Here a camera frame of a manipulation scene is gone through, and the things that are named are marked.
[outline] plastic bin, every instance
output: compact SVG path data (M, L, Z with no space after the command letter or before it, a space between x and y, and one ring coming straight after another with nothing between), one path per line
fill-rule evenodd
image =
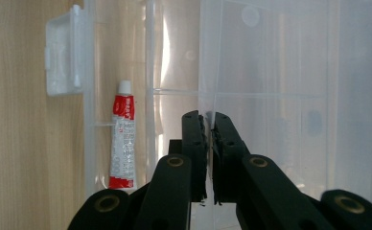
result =
M107 185L111 107L132 80L139 186L198 109L208 127L230 116L303 193L372 201L372 0L86 0L84 12L87 196ZM212 200L192 227L239 229L233 205Z

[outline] tube cap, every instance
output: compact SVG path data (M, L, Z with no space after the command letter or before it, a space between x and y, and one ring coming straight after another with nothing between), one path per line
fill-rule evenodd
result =
M121 80L118 87L118 94L130 95L131 94L131 81Z

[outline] black mechanical arm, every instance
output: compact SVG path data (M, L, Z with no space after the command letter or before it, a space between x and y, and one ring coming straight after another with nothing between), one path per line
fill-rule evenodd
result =
M230 118L217 113L212 130L215 204L236 203L242 229L372 229L372 204L342 190L320 201L302 194L279 167L251 154ZM189 229L191 202L207 197L208 142L197 111L182 117L182 140L171 140L150 183L128 195L91 196L69 229Z

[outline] wood grain surface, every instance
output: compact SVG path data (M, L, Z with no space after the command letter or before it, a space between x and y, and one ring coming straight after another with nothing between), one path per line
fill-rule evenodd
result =
M82 96L46 94L46 22L72 0L0 0L0 229L66 229L83 194Z

